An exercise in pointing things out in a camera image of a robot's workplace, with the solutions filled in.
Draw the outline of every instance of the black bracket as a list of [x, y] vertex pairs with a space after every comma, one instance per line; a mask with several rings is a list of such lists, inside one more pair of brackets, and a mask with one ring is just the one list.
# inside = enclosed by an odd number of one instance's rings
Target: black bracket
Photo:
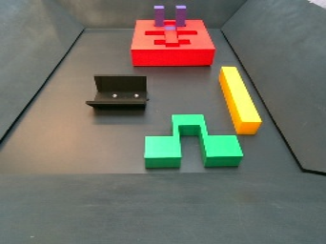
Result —
[[95, 101], [87, 105], [97, 109], [145, 108], [147, 77], [140, 75], [95, 75]]

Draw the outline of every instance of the red block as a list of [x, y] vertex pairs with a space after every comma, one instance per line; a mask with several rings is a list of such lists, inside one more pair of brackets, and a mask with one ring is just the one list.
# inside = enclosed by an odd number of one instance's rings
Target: red block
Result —
[[185, 20], [185, 27], [165, 20], [156, 27], [153, 20], [137, 20], [131, 44], [133, 66], [210, 66], [215, 47], [203, 20]]

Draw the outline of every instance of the green l-shaped block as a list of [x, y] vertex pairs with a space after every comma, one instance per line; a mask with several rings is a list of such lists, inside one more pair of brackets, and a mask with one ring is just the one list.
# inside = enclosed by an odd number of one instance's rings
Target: green l-shaped block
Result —
[[172, 133], [172, 136], [145, 136], [147, 168], [179, 168], [181, 135], [199, 137], [204, 167], [239, 165], [243, 153], [236, 136], [208, 135], [201, 114], [173, 114]]

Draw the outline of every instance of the block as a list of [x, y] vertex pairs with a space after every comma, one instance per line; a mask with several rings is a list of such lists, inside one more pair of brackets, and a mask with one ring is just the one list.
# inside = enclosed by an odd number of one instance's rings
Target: block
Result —
[[164, 18], [165, 18], [165, 12], [164, 12], [164, 6], [156, 5], [153, 6], [153, 14], [155, 14], [155, 26], [163, 27], [164, 26]]
[[236, 67], [222, 67], [219, 83], [238, 134], [255, 134], [260, 117]]
[[235, 135], [210, 135], [204, 140], [203, 165], [206, 167], [238, 166], [243, 157]]
[[196, 135], [206, 167], [238, 166], [243, 153], [235, 135], [208, 135], [201, 114], [172, 115], [172, 136], [145, 137], [145, 168], [179, 168], [180, 137]]
[[131, 44], [133, 66], [210, 66], [215, 47], [203, 20], [185, 20], [185, 27], [176, 27], [177, 44], [167, 44], [167, 27], [175, 27], [175, 20], [165, 20], [164, 27], [156, 27], [152, 20], [137, 20]]
[[145, 136], [145, 168], [179, 168], [180, 145], [173, 136]]
[[176, 5], [176, 26], [177, 27], [185, 26], [185, 11], [187, 8], [184, 5]]

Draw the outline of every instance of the yellow block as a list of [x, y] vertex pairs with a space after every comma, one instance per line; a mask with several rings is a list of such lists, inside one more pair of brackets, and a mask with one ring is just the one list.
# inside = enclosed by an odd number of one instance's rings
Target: yellow block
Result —
[[222, 67], [219, 83], [238, 134], [255, 134], [260, 118], [236, 67]]

